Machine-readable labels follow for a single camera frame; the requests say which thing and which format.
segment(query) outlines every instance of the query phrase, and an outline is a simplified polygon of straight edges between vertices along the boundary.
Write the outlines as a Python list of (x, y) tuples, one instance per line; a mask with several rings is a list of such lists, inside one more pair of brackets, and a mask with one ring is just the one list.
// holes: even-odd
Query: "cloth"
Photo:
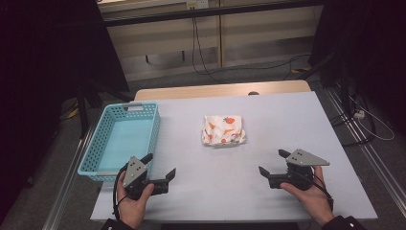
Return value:
[(202, 143), (209, 146), (241, 144), (246, 141), (241, 116), (205, 116)]

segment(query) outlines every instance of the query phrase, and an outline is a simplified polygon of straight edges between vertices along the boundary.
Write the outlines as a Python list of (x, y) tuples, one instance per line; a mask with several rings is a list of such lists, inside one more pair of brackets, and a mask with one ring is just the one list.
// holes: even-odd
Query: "cable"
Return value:
[(215, 78), (213, 78), (213, 76), (209, 73), (209, 71), (207, 70), (207, 68), (206, 68), (206, 64), (205, 64), (205, 62), (204, 62), (204, 58), (203, 58), (203, 55), (202, 55), (202, 49), (201, 49), (201, 47), (200, 47), (200, 39), (199, 39), (199, 33), (198, 33), (198, 29), (197, 29), (197, 22), (196, 22), (196, 18), (192, 18), (192, 22), (193, 22), (193, 50), (192, 50), (192, 64), (193, 64), (193, 68), (194, 68), (194, 71), (197, 73), (197, 74), (200, 74), (197, 70), (196, 70), (196, 67), (194, 66), (194, 32), (196, 32), (196, 38), (197, 38), (197, 45), (199, 46), (199, 53), (200, 53), (200, 58), (201, 58), (201, 60), (202, 60), (202, 63), (203, 63), (203, 67), (204, 67), (204, 69), (205, 69), (205, 71), (206, 71), (206, 73), (207, 73), (207, 75), (209, 75), (209, 77), (213, 80), (213, 81), (217, 81), (217, 82), (220, 82), (220, 83), (228, 83), (228, 82), (226, 82), (226, 81), (223, 81), (223, 80), (217, 80), (217, 79), (215, 79)]
[[(239, 67), (239, 68), (232, 68), (232, 69), (220, 69), (220, 70), (215, 70), (215, 71), (209, 72), (209, 71), (207, 70), (207, 68), (206, 68), (206, 64), (205, 64), (205, 62), (204, 62), (204, 58), (203, 58), (202, 51), (201, 51), (200, 39), (199, 39), (199, 34), (198, 34), (198, 28), (197, 28), (196, 18), (194, 18), (194, 17), (192, 18), (192, 23), (193, 23), (192, 65), (193, 65), (194, 72), (196, 72), (196, 73), (199, 74), (199, 75), (208, 75), (213, 81), (218, 81), (218, 82), (221, 82), (221, 83), (228, 83), (228, 82), (226, 82), (226, 81), (217, 80), (217, 79), (215, 79), (215, 78), (212, 76), (212, 74), (216, 74), (216, 73), (223, 72), (223, 71), (233, 71), (233, 70), (267, 70), (267, 69), (278, 68), (278, 67), (284, 66), (284, 65), (286, 65), (286, 64), (289, 64), (289, 65), (290, 65), (289, 72), (288, 72), (287, 75), (282, 79), (282, 80), (285, 80), (285, 79), (290, 75), (290, 72), (291, 72), (291, 70), (292, 70), (292, 65), (291, 65), (292, 61), (294, 61), (294, 60), (296, 60), (296, 59), (298, 59), (298, 58), (301, 58), (301, 57), (308, 57), (308, 56), (310, 56), (310, 55), (299, 55), (299, 56), (295, 56), (295, 57), (292, 57), (292, 58), (291, 58), (289, 61), (287, 61), (287, 62), (284, 62), (284, 63), (282, 63), (282, 64), (278, 64), (278, 65), (274, 65), (274, 66), (269, 66), (269, 67), (256, 67), (256, 68), (254, 68), (254, 67)], [(198, 47), (199, 47), (200, 58), (201, 58), (201, 60), (202, 60), (203, 67), (204, 67), (204, 69), (205, 69), (205, 71), (204, 71), (203, 73), (202, 73), (202, 72), (199, 72), (199, 71), (196, 69), (195, 63), (194, 63), (194, 51), (195, 51), (195, 45), (194, 45), (195, 43), (194, 43), (194, 42), (195, 42), (196, 40), (197, 40), (197, 44), (198, 44)]]
[[(361, 99), (364, 101), (365, 107), (368, 108), (367, 103), (365, 102), (365, 99), (362, 97), (362, 95), (361, 95)], [(341, 123), (339, 123), (339, 124), (333, 124), (332, 126), (333, 126), (333, 127), (337, 127), (337, 126), (339, 126), (339, 125), (341, 125), (341, 124), (344, 124), (344, 123), (346, 123), (346, 122), (349, 122), (351, 119), (353, 119), (352, 117), (353, 117), (354, 114), (355, 114), (355, 111), (354, 111), (354, 113), (352, 114), (352, 116), (351, 116), (350, 118), (347, 118), (345, 121), (343, 121), (343, 122), (341, 122)], [(370, 124), (371, 124), (371, 127), (372, 127), (372, 132), (373, 132), (373, 133), (376, 133), (375, 124), (374, 124), (374, 122), (373, 122), (371, 116), (370, 116), (370, 115), (367, 115), (367, 118), (368, 118), (368, 120), (370, 121)], [(365, 138), (365, 139), (363, 139), (363, 140), (360, 140), (360, 141), (357, 141), (357, 142), (354, 142), (354, 143), (351, 143), (351, 144), (342, 144), (341, 146), (342, 146), (342, 147), (353, 147), (353, 146), (364, 145), (364, 144), (367, 144), (367, 143), (369, 143), (370, 141), (372, 141), (374, 137), (375, 137), (374, 135), (369, 135), (367, 138)]]
[(68, 108), (66, 108), (64, 111), (62, 111), (60, 113), (60, 115), (65, 114), (67, 111), (69, 111), (71, 108), (73, 108), (77, 103), (78, 103), (78, 99), (76, 99)]
[[(368, 108), (367, 102), (365, 101), (364, 97), (361, 95), (361, 100), (363, 101), (364, 105), (366, 108)], [(376, 127), (375, 127), (375, 123), (373, 122), (372, 116), (370, 114), (367, 114), (367, 118), (370, 121), (371, 127), (372, 127), (372, 132), (376, 133)], [(369, 135), (367, 138), (365, 138), (364, 140), (355, 142), (355, 143), (351, 143), (351, 144), (345, 144), (342, 145), (343, 147), (353, 147), (353, 146), (359, 146), (359, 145), (364, 145), (369, 143), (370, 141), (373, 140), (373, 138), (375, 138), (374, 135)]]
[(120, 170), (119, 173), (116, 176), (116, 180), (114, 181), (114, 187), (113, 187), (113, 210), (114, 210), (114, 216), (116, 217), (116, 220), (120, 219), (120, 212), (119, 212), (119, 204), (120, 202), (123, 201), (123, 199), (126, 198), (126, 196), (124, 198), (122, 198), (119, 203), (116, 204), (117, 202), (117, 198), (116, 198), (116, 193), (117, 193), (117, 183), (119, 183), (119, 178), (120, 175), (127, 169), (128, 167), (128, 163), (126, 163)]
[(392, 140), (394, 140), (394, 138), (395, 138), (395, 133), (394, 133), (384, 122), (382, 122), (379, 118), (377, 118), (376, 116), (374, 116), (373, 114), (371, 114), (368, 109), (366, 109), (366, 108), (364, 108), (363, 106), (359, 105), (359, 103), (356, 102), (352, 97), (350, 97), (350, 99), (351, 99), (353, 102), (355, 102), (356, 105), (359, 106), (362, 110), (364, 110), (367, 114), (369, 114), (370, 116), (374, 117), (378, 122), (380, 122), (383, 126), (385, 126), (385, 127), (392, 133), (392, 137), (391, 137), (391, 138), (383, 138), (383, 137), (380, 137), (380, 136), (376, 135), (375, 133), (372, 133), (371, 131), (369, 131), (369, 130), (361, 123), (361, 120), (358, 118), (358, 123), (359, 123), (359, 125), (360, 125), (361, 127), (363, 127), (368, 133), (370, 133), (370, 134), (373, 135), (374, 137), (379, 138), (379, 139), (381, 139), (381, 140), (384, 140), (384, 141), (392, 141)]
[(295, 56), (292, 57), (288, 62), (289, 62), (289, 71), (287, 72), (287, 75), (283, 77), (282, 81), (284, 81), (289, 75), (290, 72), (292, 71), (292, 61), (299, 59), (302, 56)]

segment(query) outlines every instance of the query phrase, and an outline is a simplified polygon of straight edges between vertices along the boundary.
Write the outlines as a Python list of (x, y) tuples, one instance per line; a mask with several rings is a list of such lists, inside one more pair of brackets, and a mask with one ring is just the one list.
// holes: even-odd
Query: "metal frame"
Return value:
[(219, 7), (219, 8), (207, 8), (194, 11), (175, 11), (167, 13), (157, 13), (152, 15), (143, 16), (130, 16), (121, 18), (109, 18), (105, 19), (103, 22), (80, 22), (71, 24), (60, 24), (57, 25), (61, 28), (89, 28), (89, 27), (116, 27), (125, 26), (149, 22), (159, 22), (159, 21), (171, 21), (186, 18), (195, 17), (207, 17), (207, 16), (217, 16), (244, 12), (265, 12), (273, 10), (283, 10), (292, 8), (302, 8), (302, 7), (313, 7), (323, 5), (323, 0), (290, 0), (290, 1), (280, 1), (273, 3), (263, 3), (254, 5), (244, 5), (244, 6), (233, 6), (233, 7)]

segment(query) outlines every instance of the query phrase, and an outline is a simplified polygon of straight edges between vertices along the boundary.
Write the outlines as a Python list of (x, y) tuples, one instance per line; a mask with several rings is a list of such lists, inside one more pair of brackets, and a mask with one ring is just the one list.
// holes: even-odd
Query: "cabinet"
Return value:
[[(99, 8), (103, 18), (108, 20), (180, 12), (187, 8), (186, 2), (185, 0), (103, 0), (99, 3)], [(210, 0), (209, 6), (210, 8), (235, 7), (270, 2), (277, 1)], [(211, 66), (213, 68), (247, 63), (246, 59), (242, 61), (239, 61), (238, 57), (235, 59), (230, 55), (230, 51), (249, 44), (281, 46), (266, 55), (283, 58), (286, 49), (282, 47), (283, 43), (278, 41), (312, 37), (315, 34), (321, 10), (321, 6), (311, 6), (199, 17), (196, 22), (201, 48), (214, 50), (216, 62)], [(137, 80), (137, 76), (131, 75), (131, 69), (126, 67), (127, 60), (133, 57), (191, 51), (193, 48), (193, 24), (190, 18), (109, 27), (108, 31), (128, 81)], [(308, 44), (304, 49), (298, 48), (293, 51), (293, 54), (289, 54), (288, 57), (295, 55), (295, 52), (296, 54), (302, 54), (304, 51), (309, 53), (310, 49), (311, 44)]]

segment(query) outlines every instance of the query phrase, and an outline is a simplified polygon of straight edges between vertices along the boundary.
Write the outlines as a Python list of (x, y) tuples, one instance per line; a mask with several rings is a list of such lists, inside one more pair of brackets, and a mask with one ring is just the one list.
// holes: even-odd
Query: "table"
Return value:
[[(245, 96), (252, 91), (259, 92), (259, 96)], [(161, 126), (152, 179), (177, 168), (169, 193), (153, 196), (148, 201), (146, 220), (308, 220), (297, 199), (283, 190), (269, 189), (267, 180), (258, 170), (258, 166), (263, 166), (271, 173), (284, 173), (286, 165), (278, 156), (278, 149), (293, 151), (296, 148), (331, 162), (324, 167), (324, 172), (328, 190), (336, 200), (336, 215), (377, 218), (316, 95), (310, 92), (305, 81), (148, 89), (137, 93), (136, 100), (156, 100), (159, 104)], [(208, 112), (242, 115), (247, 143), (222, 149), (201, 145), (198, 130), (202, 114)], [(112, 218), (111, 196), (111, 184), (104, 183), (91, 219)]]

